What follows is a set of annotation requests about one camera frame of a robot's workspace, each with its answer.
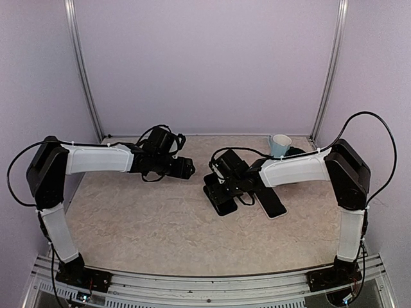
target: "beige tabletop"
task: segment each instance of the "beige tabletop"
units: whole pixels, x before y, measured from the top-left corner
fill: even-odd
[[[293,146],[311,150],[305,137]],[[119,139],[109,139],[111,143]],[[135,142],[136,139],[122,139]],[[288,210],[269,220],[259,205],[220,217],[203,193],[208,162],[224,146],[269,152],[266,137],[187,137],[190,180],[144,183],[139,174],[87,173],[67,212],[74,242],[90,266],[161,275],[246,275],[333,262],[340,211],[329,182],[274,190]],[[238,151],[249,164],[259,157]]]

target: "aluminum frame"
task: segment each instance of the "aluminum frame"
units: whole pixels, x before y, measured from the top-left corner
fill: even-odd
[[[365,281],[375,280],[384,308],[395,308],[392,288],[380,256],[367,256],[365,260]],[[37,258],[23,308],[33,307],[39,291],[53,294],[50,267],[50,258]],[[57,268],[58,262],[55,261],[55,272]],[[305,276],[309,270],[312,268],[236,277],[174,277],[110,271],[113,277],[109,292],[93,292],[93,300],[88,305],[119,308],[260,308],[293,307],[294,304],[294,307],[300,308],[305,307],[306,297],[325,293],[310,292]],[[59,282],[56,287],[59,296],[66,299],[70,296],[74,298],[81,291]],[[327,292],[344,287],[329,289]]]
[[[83,87],[83,91],[84,91],[86,102],[87,102],[87,108],[89,110],[89,114],[92,120],[94,132],[98,138],[98,141],[101,142],[104,139],[105,134],[104,134],[103,127],[101,125],[100,118],[98,116],[96,105],[94,104],[94,100],[92,97],[91,88],[89,84],[89,79],[87,77],[87,71],[85,69],[85,62],[83,59],[80,35],[78,32],[78,26],[77,26],[77,20],[76,20],[76,10],[74,7],[74,0],[64,0],[64,3],[66,5],[67,21],[69,25],[71,38],[72,38],[74,52],[76,55],[76,62],[77,62],[78,70],[80,73],[80,79],[82,82],[82,87]],[[347,9],[348,9],[348,0],[340,0],[339,6],[338,6],[337,24],[335,27],[333,47],[331,50],[331,59],[329,62],[329,67],[328,67],[328,71],[326,75],[326,82],[324,84],[324,89],[322,91],[322,97],[320,101],[319,110],[317,112],[314,126],[311,131],[311,135],[310,135],[310,139],[313,141],[314,144],[317,143],[317,138],[320,132],[321,124],[324,120],[327,105],[329,103],[329,96],[331,94],[331,88],[333,85],[335,72],[337,70],[338,56],[340,54],[342,37],[344,34],[345,18],[347,15]]]
[[[87,71],[85,70],[82,45],[80,42],[80,35],[78,33],[74,0],[64,0],[64,4],[66,6],[67,22],[69,25],[71,41],[73,43],[74,54],[76,56],[78,72],[80,73],[80,81],[82,83],[85,100],[87,103],[87,109],[89,111],[94,132],[97,136],[98,142],[101,142],[104,139],[104,131],[103,127],[101,126],[100,118],[98,117],[96,105],[94,104],[94,100],[92,98],[90,83],[87,77]]]
[[[329,96],[331,94],[331,89],[333,86],[335,73],[337,71],[338,56],[340,54],[341,43],[342,43],[342,39],[344,36],[345,19],[347,17],[347,10],[348,10],[348,0],[340,0],[340,5],[338,7],[337,24],[335,26],[333,49],[331,51],[331,59],[329,61],[326,83],[324,84],[324,89],[321,95],[319,111],[317,113],[317,117],[314,122],[314,127],[310,135],[310,138],[315,144],[317,143],[317,138],[320,133],[321,124],[324,120],[324,116],[326,115],[326,110],[327,110],[327,106],[329,103]]]

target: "black stand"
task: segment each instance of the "black stand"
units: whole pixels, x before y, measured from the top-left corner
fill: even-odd
[[[112,273],[84,267],[82,255],[68,263],[60,263],[56,281],[89,291],[107,293]]]
[[[203,187],[203,191],[219,216],[225,216],[237,210],[237,204],[232,197],[227,195],[226,200],[223,202],[219,198],[219,196],[225,196],[226,193],[222,191],[224,186],[220,185],[215,173],[206,175],[204,183],[206,185]]]
[[[345,262],[338,260],[337,257],[332,268],[309,271],[306,276],[311,292],[352,284],[354,280],[362,279],[357,262]]]

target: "light purple backdrop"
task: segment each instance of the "light purple backdrop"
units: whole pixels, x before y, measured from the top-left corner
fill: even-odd
[[[411,301],[411,3],[350,1],[347,25],[331,102],[319,144],[331,142],[344,121],[360,110],[382,116],[398,144],[398,171],[371,204],[367,243],[381,253],[399,307]],[[344,137],[371,168],[371,192],[383,184],[392,166],[390,139],[367,116],[355,119]]]
[[[18,0],[0,4],[0,298],[17,307],[39,252],[46,251],[33,208],[17,204],[6,188],[14,156],[47,135],[96,141],[77,76],[63,1]],[[12,174],[18,196],[31,201],[23,156]],[[79,178],[69,178],[69,200]]]
[[[337,12],[337,0],[77,1],[105,132],[310,134]]]

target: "black mount bracket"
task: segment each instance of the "black mount bracket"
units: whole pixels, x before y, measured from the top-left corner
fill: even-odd
[[[346,210],[366,208],[371,171],[344,139],[339,139],[324,159],[338,206]]]
[[[111,283],[112,273],[84,267],[81,254],[68,263],[60,262],[56,281],[89,291],[107,293]]]
[[[333,267],[309,271],[306,276],[311,292],[352,284],[355,280],[362,279],[357,262],[345,262],[338,260],[337,257],[334,259]]]
[[[218,215],[225,216],[237,210],[234,198],[241,198],[244,194],[248,194],[253,200],[248,205],[253,205],[257,198],[269,218],[287,212],[274,190],[265,187],[261,180],[259,172],[264,162],[265,159],[259,159],[249,166],[233,150],[228,150],[210,163],[211,169],[217,169],[225,178],[220,182],[215,172],[204,177],[206,185],[203,191]]]

